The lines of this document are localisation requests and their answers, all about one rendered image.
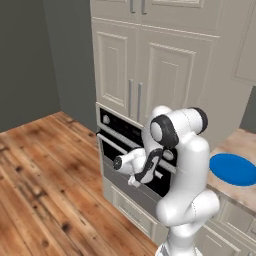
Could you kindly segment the cream small cupboard door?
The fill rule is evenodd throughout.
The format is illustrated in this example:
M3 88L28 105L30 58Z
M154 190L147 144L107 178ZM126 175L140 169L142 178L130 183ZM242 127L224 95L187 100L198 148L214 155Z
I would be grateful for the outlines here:
M227 0L146 0L143 25L217 35Z
M130 0L90 0L91 15L97 18L135 21L137 14L130 12Z

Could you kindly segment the black glass oven door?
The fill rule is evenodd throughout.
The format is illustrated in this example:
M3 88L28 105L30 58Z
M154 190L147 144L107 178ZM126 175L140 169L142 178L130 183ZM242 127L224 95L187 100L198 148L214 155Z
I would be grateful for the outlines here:
M102 141L103 155L109 159L110 164L113 164L116 156L126 154L135 148L143 146L142 139L138 136L134 140L124 143L103 130L98 132L98 135L106 138L106 140ZM169 190L172 175L175 173L176 162L177 151L165 150L156 167L154 178L146 186L159 196L164 197Z

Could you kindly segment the cream wall cupboard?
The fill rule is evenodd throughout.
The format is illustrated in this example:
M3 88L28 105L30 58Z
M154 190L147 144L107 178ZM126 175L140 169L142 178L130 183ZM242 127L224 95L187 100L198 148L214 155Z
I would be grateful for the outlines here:
M250 0L249 12L233 68L233 78L256 86L256 0Z

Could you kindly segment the cream counter base cupboards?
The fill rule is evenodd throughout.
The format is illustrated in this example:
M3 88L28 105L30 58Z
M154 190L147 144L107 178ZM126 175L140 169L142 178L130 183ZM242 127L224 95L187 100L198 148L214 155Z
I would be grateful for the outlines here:
M256 218L221 198L220 211L198 231L203 256L256 256Z

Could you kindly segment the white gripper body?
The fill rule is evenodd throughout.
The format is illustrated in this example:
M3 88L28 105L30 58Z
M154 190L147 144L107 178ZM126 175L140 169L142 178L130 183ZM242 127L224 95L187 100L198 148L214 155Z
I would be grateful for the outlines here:
M134 176L131 176L131 177L129 178L128 184L129 184L130 186L134 186L134 187L136 187L136 188L138 188L138 187L141 185L141 183L140 183L139 181L137 181Z

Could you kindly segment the blue round plate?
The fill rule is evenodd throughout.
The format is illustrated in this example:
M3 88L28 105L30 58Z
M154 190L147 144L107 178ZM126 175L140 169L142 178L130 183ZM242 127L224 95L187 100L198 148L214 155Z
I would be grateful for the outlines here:
M219 153L212 156L210 170L220 180L231 185L256 185L256 166L239 155Z

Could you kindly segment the cream tall cupboard door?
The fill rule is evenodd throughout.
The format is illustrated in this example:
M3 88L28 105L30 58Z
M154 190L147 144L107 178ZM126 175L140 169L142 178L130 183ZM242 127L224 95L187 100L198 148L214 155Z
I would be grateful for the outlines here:
M128 80L135 81L137 29L92 20L97 101L129 117Z
M214 48L208 38L149 29L139 33L140 124L156 106L172 110L200 106Z

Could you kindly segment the cream drawer under oven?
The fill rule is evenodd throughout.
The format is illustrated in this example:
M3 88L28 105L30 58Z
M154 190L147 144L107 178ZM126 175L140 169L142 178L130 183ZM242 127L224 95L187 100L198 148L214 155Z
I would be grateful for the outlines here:
M113 205L144 234L146 234L149 238L154 239L157 222L117 188L112 186L111 189L113 195Z

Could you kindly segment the black built-in oven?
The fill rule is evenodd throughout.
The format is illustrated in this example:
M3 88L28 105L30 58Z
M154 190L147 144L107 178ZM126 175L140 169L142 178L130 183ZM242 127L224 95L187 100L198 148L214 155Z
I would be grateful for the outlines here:
M124 143L128 143L130 140L134 140L135 137L141 137L141 129L132 125L131 123L121 119L115 114L107 111L103 107L97 106L97 122L98 131L104 130L113 137L120 139ZM103 116L107 115L110 118L109 124L103 123ZM140 185L138 188L128 185L128 180L125 180L120 176L112 176L108 179L128 197L135 201L140 207L147 211L150 215L156 216L157 202L163 197L156 194L149 189L146 184Z

